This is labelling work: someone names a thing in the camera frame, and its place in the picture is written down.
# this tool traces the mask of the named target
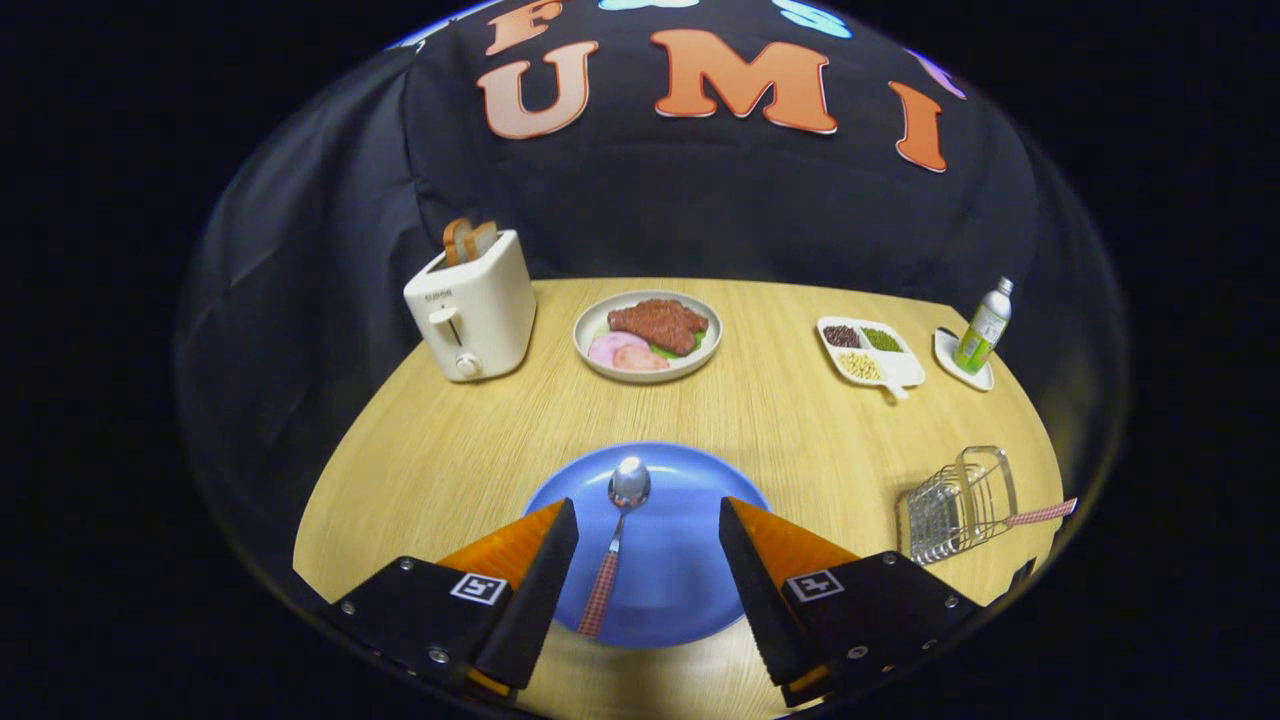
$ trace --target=white plate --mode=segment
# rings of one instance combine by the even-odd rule
[[[854,328],[858,334],[858,342],[861,347],[838,347],[827,342],[827,336],[823,334],[823,331],[832,325],[846,325]],[[867,340],[867,333],[863,332],[863,328],[872,328],[887,333],[897,341],[902,352],[876,350],[870,341]],[[920,365],[919,359],[915,357],[915,354],[911,352],[911,346],[902,340],[902,336],[897,334],[897,331],[884,323],[827,315],[818,319],[818,337],[822,338],[822,345],[827,348],[827,354],[831,356],[831,363],[836,366],[836,370],[849,382],[861,386],[886,387],[900,400],[906,397],[906,392],[902,389],[904,387],[918,386],[924,382],[924,368]],[[845,369],[840,366],[840,356],[846,352],[865,355],[876,360],[876,364],[879,366],[882,379],[868,380],[845,372]]]
[[[652,372],[620,370],[591,360],[588,355],[588,350],[591,347],[591,341],[609,332],[609,313],[623,307],[631,307],[641,300],[675,300],[684,304],[685,307],[689,307],[694,313],[707,318],[707,334],[703,336],[703,342],[698,350],[690,352],[685,357],[668,359],[667,361],[671,364],[669,368]],[[719,315],[717,315],[716,310],[712,310],[712,307],[701,300],[664,290],[637,290],[635,292],[623,292],[622,295],[614,295],[613,297],[602,300],[589,307],[586,313],[579,315],[577,323],[573,325],[573,347],[577,348],[577,354],[582,357],[584,363],[607,378],[613,378],[626,383],[660,383],[664,380],[682,378],[698,368],[701,368],[708,360],[710,360],[712,355],[716,354],[716,348],[719,347],[719,338],[723,329],[724,328],[721,324]]]
[[[963,383],[975,387],[982,392],[987,392],[996,387],[996,374],[991,372],[991,363],[987,363],[980,370],[972,375],[956,366],[956,361],[952,359],[952,355],[955,354],[956,345],[959,342],[960,338],[942,328],[933,331],[933,356],[938,360],[938,365],[942,365],[943,370],[960,378]]]

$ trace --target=green beans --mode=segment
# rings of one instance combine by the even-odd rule
[[[893,336],[884,331],[877,331],[874,328],[863,328],[863,334],[870,341],[872,347],[876,350],[884,350],[887,352],[902,352],[902,346],[893,340]]]

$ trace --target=checkered handle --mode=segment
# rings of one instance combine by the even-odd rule
[[[1051,505],[1041,510],[1033,510],[1030,512],[1019,512],[1018,515],[1010,515],[1005,524],[1009,527],[1014,525],[1030,525],[1032,523],[1043,523],[1044,520],[1052,520],[1053,518],[1065,518],[1075,511],[1075,498],[1068,500],[1066,502],[1059,502],[1057,505]]]
[[[595,584],[591,587],[591,597],[586,600],[586,611],[582,612],[582,621],[577,624],[577,632],[594,638],[600,634],[600,623],[604,621],[604,607],[609,603],[609,594],[613,592],[613,578],[618,574],[618,553],[609,552],[600,562],[600,571],[595,574]]]

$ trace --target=plastic bottle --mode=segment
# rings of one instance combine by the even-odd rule
[[[982,299],[969,329],[956,345],[952,359],[957,368],[973,374],[987,364],[987,356],[996,350],[996,343],[1000,342],[1000,336],[1004,334],[1009,318],[1014,314],[1012,302],[1009,300],[1009,293],[1012,291],[1014,281],[1002,277],[996,290]]]

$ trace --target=metal rack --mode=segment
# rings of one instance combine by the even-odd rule
[[[902,555],[928,565],[1007,532],[1005,519],[1016,514],[1014,475],[1005,451],[966,447],[954,464],[899,500],[899,547]]]

